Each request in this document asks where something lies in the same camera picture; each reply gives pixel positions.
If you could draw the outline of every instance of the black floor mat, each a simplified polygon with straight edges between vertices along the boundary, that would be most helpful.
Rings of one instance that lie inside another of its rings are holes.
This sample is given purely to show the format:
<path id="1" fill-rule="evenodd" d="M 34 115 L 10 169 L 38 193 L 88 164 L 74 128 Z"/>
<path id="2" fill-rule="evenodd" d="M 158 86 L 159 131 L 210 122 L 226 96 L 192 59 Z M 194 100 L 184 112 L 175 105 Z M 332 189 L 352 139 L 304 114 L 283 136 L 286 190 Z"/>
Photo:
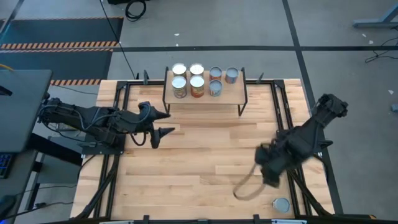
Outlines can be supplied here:
<path id="1" fill-rule="evenodd" d="M 120 39 L 123 17 L 109 18 Z M 14 20 L 2 49 L 114 47 L 118 43 L 106 18 Z"/>
<path id="2" fill-rule="evenodd" d="M 97 85 L 111 57 L 111 49 L 0 50 L 0 62 L 13 69 L 52 70 L 54 85 Z"/>

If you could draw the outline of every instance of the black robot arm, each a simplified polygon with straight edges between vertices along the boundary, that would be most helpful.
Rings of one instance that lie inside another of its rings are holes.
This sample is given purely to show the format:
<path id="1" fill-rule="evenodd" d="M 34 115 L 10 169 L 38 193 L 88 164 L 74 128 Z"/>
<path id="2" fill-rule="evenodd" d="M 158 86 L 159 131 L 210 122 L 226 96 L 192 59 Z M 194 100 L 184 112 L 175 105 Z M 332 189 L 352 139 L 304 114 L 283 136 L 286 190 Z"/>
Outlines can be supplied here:
<path id="1" fill-rule="evenodd" d="M 324 94 L 314 107 L 313 115 L 302 126 L 278 131 L 271 144 L 256 149 L 255 162 L 261 166 L 263 183 L 279 186 L 284 170 L 295 169 L 301 163 L 333 142 L 319 141 L 318 135 L 333 119 L 347 114 L 346 102 L 332 94 Z"/>
<path id="2" fill-rule="evenodd" d="M 155 130 L 153 122 L 168 118 L 170 115 L 157 111 L 149 102 L 140 103 L 138 107 L 140 113 L 135 114 L 112 107 L 83 108 L 52 98 L 43 102 L 38 122 L 46 126 L 49 123 L 67 124 L 93 136 L 99 143 L 109 147 L 116 147 L 119 144 L 117 136 L 120 134 L 149 133 L 152 148 L 156 149 L 160 139 L 174 128 Z"/>

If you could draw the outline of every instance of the can lid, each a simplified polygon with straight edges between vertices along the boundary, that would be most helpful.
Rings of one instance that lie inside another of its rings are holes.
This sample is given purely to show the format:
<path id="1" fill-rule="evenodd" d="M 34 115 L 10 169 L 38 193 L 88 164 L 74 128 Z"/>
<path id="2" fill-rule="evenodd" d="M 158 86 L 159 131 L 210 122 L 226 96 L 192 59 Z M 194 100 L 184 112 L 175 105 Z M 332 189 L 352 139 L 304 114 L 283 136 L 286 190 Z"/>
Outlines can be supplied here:
<path id="1" fill-rule="evenodd" d="M 205 84 L 205 80 L 199 75 L 194 75 L 192 76 L 190 83 L 193 87 L 201 87 Z"/>
<path id="2" fill-rule="evenodd" d="M 172 80 L 172 85 L 174 88 L 183 88 L 187 84 L 184 77 L 174 77 Z"/>
<path id="3" fill-rule="evenodd" d="M 219 80 L 210 81 L 209 88 L 212 91 L 219 91 L 223 88 L 223 84 Z"/>
<path id="4" fill-rule="evenodd" d="M 205 68 L 203 68 L 203 66 L 199 63 L 194 63 L 189 68 L 189 71 L 194 75 L 199 75 L 202 74 L 203 71 L 205 71 Z"/>
<path id="5" fill-rule="evenodd" d="M 174 74 L 181 75 L 187 71 L 187 68 L 183 63 L 175 63 L 173 65 L 172 71 Z"/>
<path id="6" fill-rule="evenodd" d="M 223 71 L 219 67 L 213 67 L 210 69 L 210 75 L 212 77 L 220 77 Z"/>
<path id="7" fill-rule="evenodd" d="M 231 78 L 235 78 L 238 77 L 239 72 L 238 69 L 231 67 L 226 70 L 226 74 Z"/>
<path id="8" fill-rule="evenodd" d="M 286 198 L 277 198 L 274 200 L 273 206 L 276 210 L 286 213 L 289 211 L 290 203 Z"/>

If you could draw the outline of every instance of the concrete floor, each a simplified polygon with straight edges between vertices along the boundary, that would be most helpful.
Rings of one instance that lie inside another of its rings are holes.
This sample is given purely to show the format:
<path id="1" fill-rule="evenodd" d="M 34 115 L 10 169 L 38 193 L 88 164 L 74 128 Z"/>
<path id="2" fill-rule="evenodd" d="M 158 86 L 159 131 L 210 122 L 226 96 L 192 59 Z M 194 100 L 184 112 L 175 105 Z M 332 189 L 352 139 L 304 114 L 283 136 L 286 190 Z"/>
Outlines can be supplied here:
<path id="1" fill-rule="evenodd" d="M 352 20 L 380 17 L 395 3 L 394 0 L 289 0 L 301 46 L 380 45 L 397 37 L 398 32 L 357 30 L 351 27 Z M 122 16 L 123 6 L 105 3 L 109 16 Z M 0 17 L 3 14 L 7 13 L 0 10 Z M 103 12 L 95 0 L 25 0 L 17 18 L 96 16 L 103 16 Z M 293 45 L 280 0 L 149 1 L 142 20 L 124 21 L 121 42 L 124 47 Z M 390 54 L 398 57 L 396 52 Z M 163 78 L 165 66 L 175 62 L 201 62 L 206 68 L 244 66 L 249 78 L 256 78 L 262 72 L 264 78 L 301 78 L 293 51 L 129 52 L 126 55 L 136 73 L 146 69 L 150 78 Z M 348 116 L 332 122 L 325 131 L 326 138 L 335 142 L 329 152 L 344 212 L 398 220 L 395 191 L 398 163 L 394 160 L 398 156 L 395 150 L 398 114 L 390 111 L 391 103 L 398 103 L 397 62 L 380 59 L 364 63 L 364 59 L 373 56 L 371 51 L 304 52 L 303 56 L 315 98 L 322 93 L 334 93 L 349 103 Z M 131 78 L 121 53 L 113 53 L 108 78 Z M 74 88 L 98 91 L 95 86 Z M 69 103 L 85 106 L 95 103 L 95 96 L 67 94 L 68 90 L 57 87 L 50 91 Z M 35 127 L 35 132 L 52 134 L 40 126 Z M 74 196 L 70 189 L 46 189 L 42 193 L 37 202 L 68 201 Z M 63 212 L 53 216 L 51 209 Z M 66 220 L 71 206 L 51 209 L 21 216 L 16 223 Z"/>

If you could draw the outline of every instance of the tin can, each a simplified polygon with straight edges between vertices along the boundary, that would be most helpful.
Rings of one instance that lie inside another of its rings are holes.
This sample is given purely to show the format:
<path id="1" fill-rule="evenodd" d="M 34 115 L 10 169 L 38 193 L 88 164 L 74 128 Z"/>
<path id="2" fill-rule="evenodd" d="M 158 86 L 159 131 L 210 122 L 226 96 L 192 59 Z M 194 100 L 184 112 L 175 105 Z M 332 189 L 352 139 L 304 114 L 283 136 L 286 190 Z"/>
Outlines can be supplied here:
<path id="1" fill-rule="evenodd" d="M 223 84 L 219 80 L 212 80 L 209 83 L 209 90 L 211 96 L 220 96 L 223 90 Z"/>
<path id="2" fill-rule="evenodd" d="M 172 67 L 174 76 L 182 76 L 187 78 L 187 68 L 183 63 L 176 63 Z"/>
<path id="3" fill-rule="evenodd" d="M 191 75 L 200 75 L 201 77 L 203 77 L 203 72 L 205 71 L 205 68 L 203 68 L 203 65 L 199 63 L 193 63 L 189 68 L 189 71 L 191 72 Z"/>
<path id="4" fill-rule="evenodd" d="M 205 80 L 200 75 L 193 75 L 190 80 L 191 95 L 199 98 L 205 94 Z"/>
<path id="5" fill-rule="evenodd" d="M 286 198 L 277 198 L 272 202 L 272 206 L 278 212 L 287 213 L 290 208 L 290 203 Z"/>
<path id="6" fill-rule="evenodd" d="M 177 98 L 184 98 L 187 95 L 187 80 L 182 76 L 176 76 L 172 80 L 173 93 Z"/>
<path id="7" fill-rule="evenodd" d="M 236 83 L 238 75 L 239 75 L 238 69 L 230 67 L 226 70 L 225 81 L 230 84 Z"/>
<path id="8" fill-rule="evenodd" d="M 221 80 L 223 71 L 219 67 L 212 67 L 210 69 L 210 80 Z"/>

